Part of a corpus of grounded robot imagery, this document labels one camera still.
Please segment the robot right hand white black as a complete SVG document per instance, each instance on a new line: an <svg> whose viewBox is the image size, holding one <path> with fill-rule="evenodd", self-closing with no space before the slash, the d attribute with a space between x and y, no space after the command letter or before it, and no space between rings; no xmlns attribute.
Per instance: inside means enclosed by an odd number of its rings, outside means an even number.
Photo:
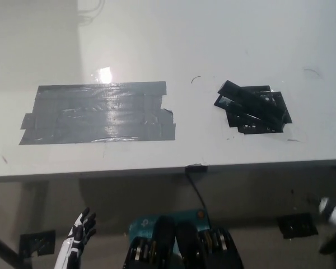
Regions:
<svg viewBox="0 0 336 269"><path fill-rule="evenodd" d="M328 223L336 226L336 200L323 197L319 204L319 214L323 216Z"/></svg>

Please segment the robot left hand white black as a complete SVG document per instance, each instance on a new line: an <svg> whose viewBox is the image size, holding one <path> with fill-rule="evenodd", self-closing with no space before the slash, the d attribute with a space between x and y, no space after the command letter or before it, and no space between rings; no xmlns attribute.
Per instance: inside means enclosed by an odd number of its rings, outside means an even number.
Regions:
<svg viewBox="0 0 336 269"><path fill-rule="evenodd" d="M96 233L96 214L90 213L86 207L74 222L67 236L67 240L73 243L72 247L83 251L90 238Z"/></svg>

